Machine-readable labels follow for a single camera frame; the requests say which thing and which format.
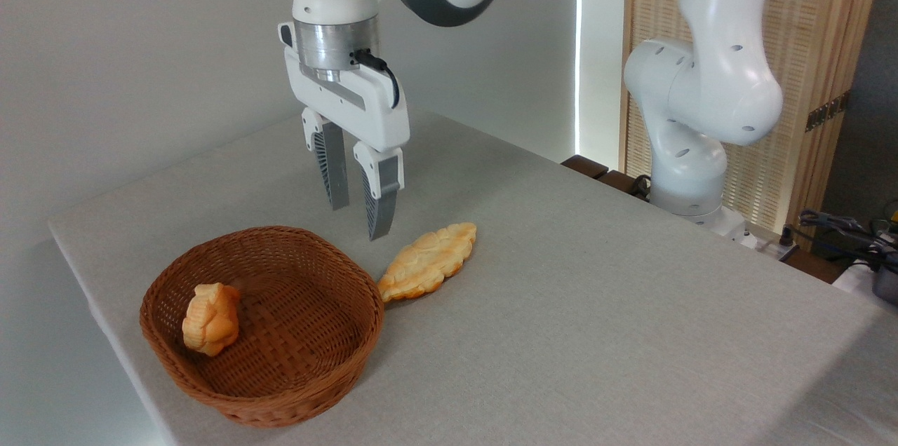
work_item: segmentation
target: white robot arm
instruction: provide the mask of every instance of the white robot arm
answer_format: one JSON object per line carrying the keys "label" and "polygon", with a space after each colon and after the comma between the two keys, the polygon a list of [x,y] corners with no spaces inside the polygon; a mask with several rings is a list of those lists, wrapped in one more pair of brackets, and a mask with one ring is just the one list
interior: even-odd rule
{"label": "white robot arm", "polygon": [[693,44],[655,38],[626,61],[624,81],[652,148],[651,203],[744,241],[744,218],[722,206],[727,153],[772,130],[782,89],[761,36],[764,0],[680,0]]}
{"label": "white robot arm", "polygon": [[[332,209],[349,203],[343,130],[358,139],[369,238],[390,231],[404,188],[401,146],[408,114],[400,83],[376,57],[381,0],[294,0],[292,23],[279,25],[286,68],[302,112],[306,147],[318,158]],[[477,18],[493,0],[401,0],[440,27]]]}

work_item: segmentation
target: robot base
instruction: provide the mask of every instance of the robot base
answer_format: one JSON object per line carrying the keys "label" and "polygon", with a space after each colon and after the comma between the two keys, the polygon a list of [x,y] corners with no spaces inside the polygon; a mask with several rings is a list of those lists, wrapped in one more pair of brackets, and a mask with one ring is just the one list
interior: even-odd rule
{"label": "robot base", "polygon": [[755,248],[758,239],[751,235],[745,228],[745,218],[742,214],[731,210],[728,207],[721,206],[708,214],[698,216],[683,216],[681,218],[689,220],[696,225],[703,226],[709,231],[722,235],[731,241],[738,242],[748,248]]}

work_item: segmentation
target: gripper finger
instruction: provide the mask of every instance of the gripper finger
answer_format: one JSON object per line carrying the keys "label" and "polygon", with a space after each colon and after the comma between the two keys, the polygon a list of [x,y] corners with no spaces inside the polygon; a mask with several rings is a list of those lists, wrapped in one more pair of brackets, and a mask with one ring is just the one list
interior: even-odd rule
{"label": "gripper finger", "polygon": [[362,167],[368,238],[374,241],[390,232],[396,212],[396,194],[405,185],[402,151],[395,148],[378,152],[357,142],[353,153]]}
{"label": "gripper finger", "polygon": [[302,114],[306,127],[306,144],[315,153],[324,190],[327,191],[330,209],[339,210],[349,205],[349,180],[347,180],[346,151],[343,149],[343,129],[328,122],[313,111]]}

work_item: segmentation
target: light strip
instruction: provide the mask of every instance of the light strip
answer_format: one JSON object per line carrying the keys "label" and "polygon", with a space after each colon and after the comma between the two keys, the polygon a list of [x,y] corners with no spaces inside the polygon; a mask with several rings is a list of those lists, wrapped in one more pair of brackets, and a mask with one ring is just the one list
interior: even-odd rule
{"label": "light strip", "polygon": [[574,153],[580,155],[580,49],[583,37],[583,0],[577,0],[574,27]]}

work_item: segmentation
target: bread roll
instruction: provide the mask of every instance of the bread roll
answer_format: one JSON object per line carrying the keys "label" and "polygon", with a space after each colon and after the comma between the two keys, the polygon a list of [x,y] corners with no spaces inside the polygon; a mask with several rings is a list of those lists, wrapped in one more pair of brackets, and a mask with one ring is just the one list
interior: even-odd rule
{"label": "bread roll", "polygon": [[240,292],[221,283],[200,284],[180,325],[184,344],[193,351],[216,356],[237,340],[237,302]]}

